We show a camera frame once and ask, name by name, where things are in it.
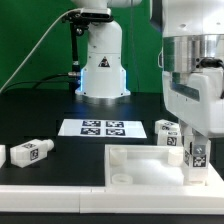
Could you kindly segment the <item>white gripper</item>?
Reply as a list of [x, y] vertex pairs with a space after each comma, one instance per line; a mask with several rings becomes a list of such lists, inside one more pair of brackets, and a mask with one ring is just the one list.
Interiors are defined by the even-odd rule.
[[162, 80], [165, 107], [180, 120], [184, 147], [193, 140], [192, 128], [208, 138], [224, 137], [222, 69], [191, 73], [186, 85], [173, 82], [170, 72], [163, 72]]

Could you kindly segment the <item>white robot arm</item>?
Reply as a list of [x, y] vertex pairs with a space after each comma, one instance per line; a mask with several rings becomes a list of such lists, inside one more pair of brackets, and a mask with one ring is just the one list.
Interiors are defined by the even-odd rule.
[[[71, 0], [87, 21], [87, 64], [77, 93], [92, 99], [126, 95], [122, 29], [114, 7], [142, 0]], [[224, 137], [224, 0], [150, 0], [150, 22], [162, 33], [166, 109], [207, 138]]]

